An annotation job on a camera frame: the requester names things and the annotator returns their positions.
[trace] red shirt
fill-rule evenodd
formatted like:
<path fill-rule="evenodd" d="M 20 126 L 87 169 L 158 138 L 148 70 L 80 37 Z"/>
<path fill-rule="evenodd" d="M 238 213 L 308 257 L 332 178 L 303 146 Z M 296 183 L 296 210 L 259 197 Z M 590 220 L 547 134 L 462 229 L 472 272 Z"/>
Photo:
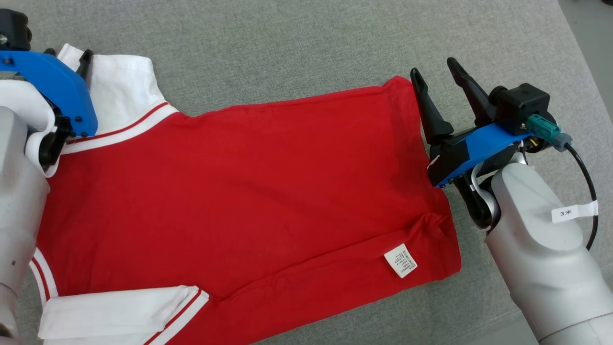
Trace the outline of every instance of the red shirt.
<path fill-rule="evenodd" d="M 196 285 L 210 301 L 170 343 L 245 344 L 444 279 L 460 253 L 419 127 L 394 77 L 199 117 L 160 103 L 70 144 L 37 239 L 46 298 L 49 279 L 59 296 Z M 403 243 L 400 278 L 383 255 Z"/>

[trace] black cable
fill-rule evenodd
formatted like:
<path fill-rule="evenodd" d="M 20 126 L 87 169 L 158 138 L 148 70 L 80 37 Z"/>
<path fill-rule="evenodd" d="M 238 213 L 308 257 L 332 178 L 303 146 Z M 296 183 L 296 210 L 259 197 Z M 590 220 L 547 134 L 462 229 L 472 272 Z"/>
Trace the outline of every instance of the black cable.
<path fill-rule="evenodd" d="M 575 149 L 571 146 L 571 144 L 566 143 L 564 147 L 566 147 L 568 152 L 570 152 L 571 155 L 573 155 L 573 158 L 577 161 L 577 164 L 581 168 L 581 172 L 583 173 L 583 176 L 585 177 L 585 181 L 587 182 L 587 187 L 590 189 L 590 196 L 592 197 L 592 201 L 596 201 L 596 188 L 594 188 L 594 182 L 592 182 L 590 173 L 587 171 L 585 164 L 583 164 L 583 160 L 581 159 L 581 156 L 579 156 L 579 154 L 577 153 L 577 151 L 575 151 Z M 587 244 L 585 245 L 585 248 L 587 248 L 587 250 L 590 250 L 590 248 L 592 248 L 592 244 L 594 243 L 594 238 L 596 238 L 597 229 L 598 229 L 598 215 L 594 215 L 594 218 L 592 220 L 592 233 L 590 235 L 590 239 L 587 240 Z"/>

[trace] striped trim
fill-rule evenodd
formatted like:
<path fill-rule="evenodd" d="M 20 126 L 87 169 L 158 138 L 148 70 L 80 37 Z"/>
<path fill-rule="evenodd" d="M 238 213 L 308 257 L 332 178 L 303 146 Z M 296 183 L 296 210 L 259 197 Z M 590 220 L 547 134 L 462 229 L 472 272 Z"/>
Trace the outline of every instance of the striped trim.
<path fill-rule="evenodd" d="M 102 146 L 117 144 L 132 139 L 157 125 L 168 116 L 179 111 L 166 101 L 160 101 L 150 107 L 145 115 L 135 123 L 117 131 L 93 136 L 91 138 L 76 139 L 64 146 L 63 155 L 91 150 Z"/>
<path fill-rule="evenodd" d="M 168 321 L 164 330 L 157 332 L 144 345 L 163 345 L 170 341 L 172 337 L 177 335 L 177 333 L 191 321 L 207 302 L 208 294 L 202 291 L 202 289 L 199 289 L 191 299 L 185 299 L 183 306 L 179 306 L 179 312 Z"/>
<path fill-rule="evenodd" d="M 51 268 L 49 268 L 49 264 L 38 248 L 36 248 L 34 257 L 30 261 L 30 268 L 39 287 L 40 303 L 44 308 L 49 298 L 58 296 L 58 288 L 55 285 Z"/>

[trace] care label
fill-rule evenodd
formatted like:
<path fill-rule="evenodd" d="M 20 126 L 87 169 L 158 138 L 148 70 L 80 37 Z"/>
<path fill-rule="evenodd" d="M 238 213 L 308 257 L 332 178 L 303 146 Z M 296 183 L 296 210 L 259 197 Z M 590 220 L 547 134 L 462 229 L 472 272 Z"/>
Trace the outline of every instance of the care label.
<path fill-rule="evenodd" d="M 387 262 L 401 278 L 406 277 L 407 274 L 417 268 L 417 263 L 409 254 L 404 243 L 385 253 L 383 256 L 385 256 Z"/>
<path fill-rule="evenodd" d="M 590 217 L 598 215 L 598 200 L 594 200 L 585 205 L 572 205 L 561 207 L 551 211 L 551 221 L 553 223 L 564 222 L 578 217 Z"/>

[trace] blue bracket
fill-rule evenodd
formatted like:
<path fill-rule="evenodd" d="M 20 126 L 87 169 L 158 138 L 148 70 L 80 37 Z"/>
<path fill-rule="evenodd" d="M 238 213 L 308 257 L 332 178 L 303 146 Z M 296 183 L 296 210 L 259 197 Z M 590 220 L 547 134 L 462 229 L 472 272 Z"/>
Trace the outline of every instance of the blue bracket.
<path fill-rule="evenodd" d="M 514 143 L 531 135 L 532 134 L 530 133 L 513 135 L 496 123 L 477 128 L 474 132 L 467 135 L 458 143 L 454 144 L 454 147 L 458 148 L 458 151 L 449 153 L 441 152 L 440 157 L 435 158 L 436 161 L 433 160 L 433 163 L 431 163 L 428 170 L 432 169 L 434 172 L 437 169 L 440 169 L 438 164 L 445 165 L 453 159 L 462 161 L 449 175 L 443 178 L 440 182 L 437 182 L 435 186 L 441 187 L 447 185 L 450 183 L 450 180 L 455 179 L 456 177 L 467 172 L 469 169 L 474 168 L 482 161 L 493 157 L 510 145 L 513 145 Z M 459 153 L 460 149 L 464 153 L 464 157 Z"/>
<path fill-rule="evenodd" d="M 70 119 L 77 136 L 93 136 L 98 119 L 81 76 L 51 54 L 0 50 L 0 71 L 19 72 Z"/>

